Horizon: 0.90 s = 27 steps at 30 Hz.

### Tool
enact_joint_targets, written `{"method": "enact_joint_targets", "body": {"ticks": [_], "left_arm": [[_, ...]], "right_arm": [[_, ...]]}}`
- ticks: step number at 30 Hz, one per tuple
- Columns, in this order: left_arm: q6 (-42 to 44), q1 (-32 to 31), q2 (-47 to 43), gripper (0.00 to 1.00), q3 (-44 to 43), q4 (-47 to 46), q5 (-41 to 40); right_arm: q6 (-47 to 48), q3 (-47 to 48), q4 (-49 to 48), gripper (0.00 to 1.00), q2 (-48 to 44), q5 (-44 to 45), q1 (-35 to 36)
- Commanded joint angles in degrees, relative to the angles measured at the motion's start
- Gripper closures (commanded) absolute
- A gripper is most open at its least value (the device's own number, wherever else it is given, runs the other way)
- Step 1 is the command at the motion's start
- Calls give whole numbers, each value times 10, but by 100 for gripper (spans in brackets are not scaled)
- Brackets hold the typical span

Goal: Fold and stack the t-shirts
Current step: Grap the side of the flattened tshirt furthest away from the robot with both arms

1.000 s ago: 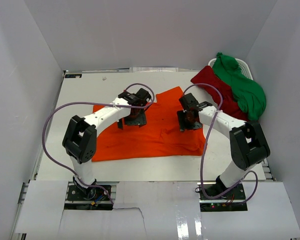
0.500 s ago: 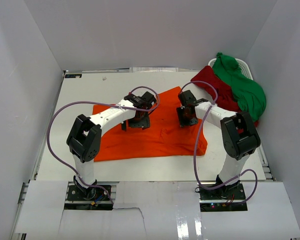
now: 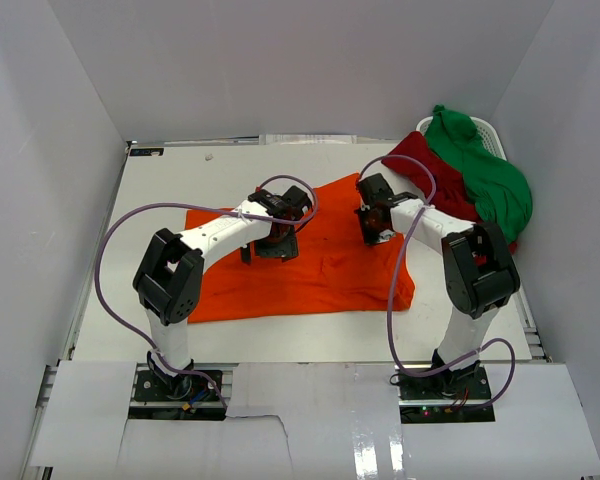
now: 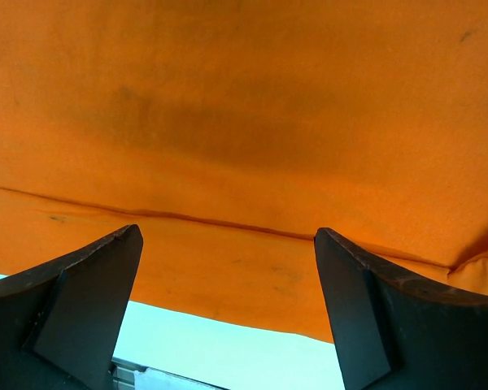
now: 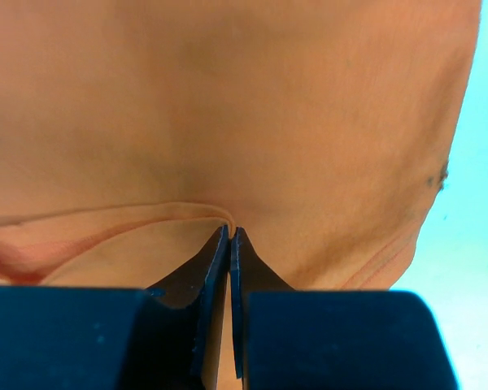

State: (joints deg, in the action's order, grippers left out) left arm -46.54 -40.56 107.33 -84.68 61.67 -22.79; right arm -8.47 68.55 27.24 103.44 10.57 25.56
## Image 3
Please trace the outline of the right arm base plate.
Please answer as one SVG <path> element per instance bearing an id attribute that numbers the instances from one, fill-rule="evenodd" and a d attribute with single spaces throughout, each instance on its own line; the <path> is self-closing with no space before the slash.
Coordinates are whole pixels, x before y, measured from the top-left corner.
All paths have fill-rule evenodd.
<path id="1" fill-rule="evenodd" d="M 494 408 L 479 405 L 492 393 L 484 367 L 455 381 L 451 386 L 437 377 L 415 378 L 394 373 L 389 383 L 398 388 L 403 425 L 492 423 Z"/>

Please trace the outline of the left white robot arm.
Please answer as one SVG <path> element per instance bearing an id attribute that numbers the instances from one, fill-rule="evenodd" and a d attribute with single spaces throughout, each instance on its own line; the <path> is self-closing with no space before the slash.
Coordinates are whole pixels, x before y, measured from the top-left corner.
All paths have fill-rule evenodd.
<path id="1" fill-rule="evenodd" d="M 309 195 L 296 186 L 282 195 L 260 189 L 228 215 L 180 233 L 164 228 L 153 235 L 133 288 L 155 343 L 147 355 L 149 367 L 168 398 L 182 398 L 191 387 L 187 370 L 193 360 L 184 322 L 199 302 L 206 271 L 235 251 L 245 263 L 252 255 L 283 261 L 297 257 L 295 226 L 277 221 L 300 221 L 311 207 Z"/>

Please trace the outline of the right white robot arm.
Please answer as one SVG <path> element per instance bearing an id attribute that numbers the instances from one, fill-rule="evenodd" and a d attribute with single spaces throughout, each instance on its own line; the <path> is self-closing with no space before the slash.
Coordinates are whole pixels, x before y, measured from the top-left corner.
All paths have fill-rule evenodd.
<path id="1" fill-rule="evenodd" d="M 491 222 L 458 219 L 425 204 L 416 195 L 397 194 L 380 174 L 356 182 L 361 207 L 355 211 L 369 246 L 400 234 L 416 239 L 442 258 L 444 286 L 452 304 L 443 340 L 431 367 L 415 370 L 398 359 L 399 376 L 431 379 L 433 390 L 452 399 L 464 391 L 479 367 L 480 353 L 493 341 L 485 335 L 499 310 L 520 288 L 520 277 L 501 228 Z"/>

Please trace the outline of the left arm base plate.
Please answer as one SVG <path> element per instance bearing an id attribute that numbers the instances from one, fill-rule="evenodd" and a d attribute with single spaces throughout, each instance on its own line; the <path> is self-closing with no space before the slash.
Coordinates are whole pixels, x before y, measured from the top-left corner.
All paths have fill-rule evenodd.
<path id="1" fill-rule="evenodd" d="M 131 420 L 220 422 L 226 418 L 212 384 L 202 377 L 187 376 L 173 393 L 148 368 L 139 369 L 134 381 Z"/>

